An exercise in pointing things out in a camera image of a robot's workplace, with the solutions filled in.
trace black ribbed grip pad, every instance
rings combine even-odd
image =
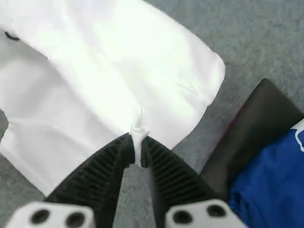
[[[45,201],[89,206],[96,227],[112,227],[124,169],[131,163],[133,142],[125,134],[87,159]]]
[[[202,178],[168,148],[146,137],[142,163],[149,168],[149,186],[157,228],[163,228],[172,206],[217,198]]]

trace white cloth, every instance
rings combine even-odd
[[[132,127],[173,148],[225,74],[221,58],[142,0],[2,0],[0,152],[48,195]]]

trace gray carpet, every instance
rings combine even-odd
[[[304,111],[302,0],[149,0],[198,35],[226,63],[226,78],[200,124],[174,152],[199,172],[233,116],[262,78]],[[3,133],[6,126],[0,118]],[[114,227],[155,227],[142,170],[124,174]],[[0,157],[0,227],[18,206],[42,195]]]

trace blue cloth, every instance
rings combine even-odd
[[[304,132],[289,130],[232,183],[229,205],[250,228],[304,228],[301,142]]]

